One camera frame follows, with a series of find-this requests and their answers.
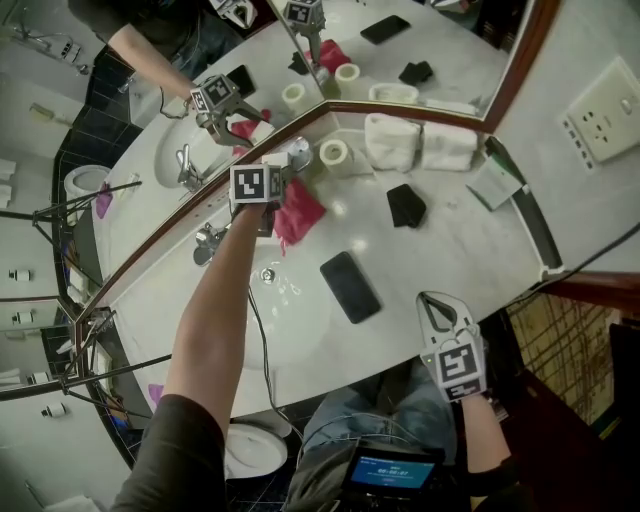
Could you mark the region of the toilet paper roll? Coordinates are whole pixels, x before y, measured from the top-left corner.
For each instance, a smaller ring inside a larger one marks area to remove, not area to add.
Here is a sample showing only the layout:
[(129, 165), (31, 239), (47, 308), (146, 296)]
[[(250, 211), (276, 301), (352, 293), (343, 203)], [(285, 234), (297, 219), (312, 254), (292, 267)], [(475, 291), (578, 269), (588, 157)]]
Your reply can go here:
[(374, 171), (366, 157), (339, 139), (326, 140), (320, 145), (319, 157), (327, 170), (337, 178), (370, 175)]

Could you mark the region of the red cloth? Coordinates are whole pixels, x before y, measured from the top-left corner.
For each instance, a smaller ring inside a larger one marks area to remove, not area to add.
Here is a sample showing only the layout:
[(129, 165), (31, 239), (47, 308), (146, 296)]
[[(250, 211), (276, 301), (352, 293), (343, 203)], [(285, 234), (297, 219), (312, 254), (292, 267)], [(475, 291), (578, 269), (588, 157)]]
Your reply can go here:
[(282, 255), (286, 249), (301, 242), (311, 228), (325, 215), (324, 206), (307, 190), (304, 183), (293, 178), (285, 190), (285, 200), (275, 212), (274, 231)]

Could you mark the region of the white sink basin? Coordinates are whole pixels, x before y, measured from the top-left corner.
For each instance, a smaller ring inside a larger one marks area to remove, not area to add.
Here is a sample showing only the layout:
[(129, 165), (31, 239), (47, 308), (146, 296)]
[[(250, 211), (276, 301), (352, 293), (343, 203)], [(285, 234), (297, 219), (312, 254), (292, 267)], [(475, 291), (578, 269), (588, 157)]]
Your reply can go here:
[(332, 332), (333, 302), (320, 263), (303, 248), (286, 255), (260, 244), (250, 275), (243, 367), (262, 370), (324, 361), (338, 354)]

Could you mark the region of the white wall power socket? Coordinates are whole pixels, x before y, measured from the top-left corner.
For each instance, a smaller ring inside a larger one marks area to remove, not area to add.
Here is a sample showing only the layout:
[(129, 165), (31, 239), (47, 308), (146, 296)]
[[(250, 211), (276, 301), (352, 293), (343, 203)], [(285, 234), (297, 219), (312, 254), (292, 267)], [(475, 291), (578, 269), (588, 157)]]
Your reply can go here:
[(585, 171), (640, 146), (640, 80), (615, 57), (557, 119)]

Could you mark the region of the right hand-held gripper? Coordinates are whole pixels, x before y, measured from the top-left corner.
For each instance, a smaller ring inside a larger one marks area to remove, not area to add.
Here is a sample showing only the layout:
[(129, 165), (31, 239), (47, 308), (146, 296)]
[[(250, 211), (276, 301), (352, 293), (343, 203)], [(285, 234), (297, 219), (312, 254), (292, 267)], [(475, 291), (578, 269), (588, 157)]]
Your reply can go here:
[(487, 390), (485, 344), (466, 303), (443, 292), (416, 297), (425, 349), (421, 361), (448, 402)]

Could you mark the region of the person's left forearm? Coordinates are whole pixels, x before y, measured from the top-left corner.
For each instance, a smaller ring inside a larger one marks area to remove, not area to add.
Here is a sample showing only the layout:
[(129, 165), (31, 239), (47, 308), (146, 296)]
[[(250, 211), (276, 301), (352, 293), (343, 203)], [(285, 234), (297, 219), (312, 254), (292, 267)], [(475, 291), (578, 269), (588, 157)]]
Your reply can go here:
[(164, 392), (193, 400), (223, 433), (243, 368), (249, 281), (263, 204), (231, 223), (179, 322)]

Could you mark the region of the white folded towel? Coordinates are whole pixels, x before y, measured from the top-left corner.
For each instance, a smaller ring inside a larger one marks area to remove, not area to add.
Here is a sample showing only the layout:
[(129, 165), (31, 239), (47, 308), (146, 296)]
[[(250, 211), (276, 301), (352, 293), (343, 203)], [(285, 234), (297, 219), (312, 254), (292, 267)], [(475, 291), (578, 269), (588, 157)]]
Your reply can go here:
[(378, 171), (406, 173), (414, 165), (421, 127), (382, 113), (368, 114), (364, 122), (365, 153)]
[(478, 143), (478, 134), (473, 130), (425, 121), (421, 167), (425, 170), (470, 171)]

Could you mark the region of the person's blue jeans legs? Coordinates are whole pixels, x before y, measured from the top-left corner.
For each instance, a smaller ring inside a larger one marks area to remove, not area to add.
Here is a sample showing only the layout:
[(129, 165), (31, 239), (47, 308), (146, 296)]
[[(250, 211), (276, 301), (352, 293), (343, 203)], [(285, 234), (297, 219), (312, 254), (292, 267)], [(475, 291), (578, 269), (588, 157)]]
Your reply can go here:
[(381, 404), (385, 376), (377, 374), (328, 393), (304, 428), (301, 458), (350, 448), (362, 438), (401, 448), (442, 449), (453, 465), (457, 433), (451, 404), (441, 396), (427, 368), (410, 362), (401, 397)]

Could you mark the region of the long black tray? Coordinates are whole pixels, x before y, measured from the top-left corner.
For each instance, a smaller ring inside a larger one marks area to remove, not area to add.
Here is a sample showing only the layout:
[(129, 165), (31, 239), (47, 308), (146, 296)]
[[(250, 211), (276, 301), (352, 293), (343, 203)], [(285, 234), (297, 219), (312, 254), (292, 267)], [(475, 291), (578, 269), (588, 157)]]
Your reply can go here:
[(524, 175), (505, 146), (495, 136), (490, 135), (484, 146), (487, 156), (495, 157), (522, 184), (522, 187), (511, 196), (511, 199), (536, 250), (542, 276), (561, 273), (564, 270), (564, 265), (559, 250)]

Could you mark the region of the white green sign card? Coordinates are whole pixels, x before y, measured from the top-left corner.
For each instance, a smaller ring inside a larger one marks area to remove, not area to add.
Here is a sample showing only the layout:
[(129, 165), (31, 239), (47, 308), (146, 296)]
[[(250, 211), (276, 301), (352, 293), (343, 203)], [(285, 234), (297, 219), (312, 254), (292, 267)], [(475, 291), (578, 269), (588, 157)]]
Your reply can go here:
[(495, 211), (522, 190), (524, 182), (503, 158), (494, 153), (487, 157), (466, 187), (488, 211)]

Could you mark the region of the person's dark shirt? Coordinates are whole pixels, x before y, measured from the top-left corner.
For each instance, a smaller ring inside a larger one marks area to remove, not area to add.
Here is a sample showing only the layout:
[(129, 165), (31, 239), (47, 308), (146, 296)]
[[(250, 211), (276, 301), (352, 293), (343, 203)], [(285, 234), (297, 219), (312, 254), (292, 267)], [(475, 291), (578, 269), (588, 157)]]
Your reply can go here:
[[(112, 512), (227, 511), (224, 454), (226, 433), (198, 403), (164, 393), (144, 433), (134, 468)], [(473, 496), (465, 473), (444, 461), (426, 492), (411, 499), (376, 498), (341, 489), (358, 443), (328, 454), (300, 458), (284, 512), (536, 512), (531, 491), (518, 482), (488, 496)]]

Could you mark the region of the black smartphone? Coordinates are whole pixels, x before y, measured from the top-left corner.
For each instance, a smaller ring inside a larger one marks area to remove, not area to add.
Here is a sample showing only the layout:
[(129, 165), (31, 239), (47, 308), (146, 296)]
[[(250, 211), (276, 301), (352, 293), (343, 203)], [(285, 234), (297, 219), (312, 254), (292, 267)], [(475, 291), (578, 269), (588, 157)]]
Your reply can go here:
[(320, 273), (352, 324), (359, 324), (382, 310), (355, 259), (342, 251), (320, 266)]

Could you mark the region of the clear glass tumbler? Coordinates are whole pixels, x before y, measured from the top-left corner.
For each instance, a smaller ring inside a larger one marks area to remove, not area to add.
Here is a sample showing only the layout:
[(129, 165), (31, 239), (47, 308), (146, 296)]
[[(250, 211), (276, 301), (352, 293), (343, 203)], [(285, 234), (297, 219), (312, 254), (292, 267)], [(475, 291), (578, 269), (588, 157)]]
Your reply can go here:
[(87, 320), (89, 330), (92, 333), (100, 333), (110, 329), (114, 325), (115, 316), (116, 311), (110, 308), (95, 309)]

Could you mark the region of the large wood-framed mirror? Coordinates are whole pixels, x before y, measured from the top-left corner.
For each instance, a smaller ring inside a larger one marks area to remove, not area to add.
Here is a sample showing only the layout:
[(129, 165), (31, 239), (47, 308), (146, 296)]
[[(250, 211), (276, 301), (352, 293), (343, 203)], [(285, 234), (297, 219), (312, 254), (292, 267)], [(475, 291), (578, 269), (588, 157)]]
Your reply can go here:
[(114, 166), (170, 110), (65, 1), (0, 0), (0, 330), (53, 320), (50, 229), (32, 214), (63, 190), (55, 172)]

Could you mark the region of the chest-mounted screen device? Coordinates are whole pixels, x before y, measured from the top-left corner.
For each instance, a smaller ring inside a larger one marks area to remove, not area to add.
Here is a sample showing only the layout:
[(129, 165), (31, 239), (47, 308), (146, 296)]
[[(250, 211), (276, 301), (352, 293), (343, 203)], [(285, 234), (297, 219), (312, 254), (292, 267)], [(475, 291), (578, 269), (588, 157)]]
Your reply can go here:
[(445, 452), (439, 448), (358, 443), (341, 489), (376, 498), (418, 498), (429, 488), (444, 461)]

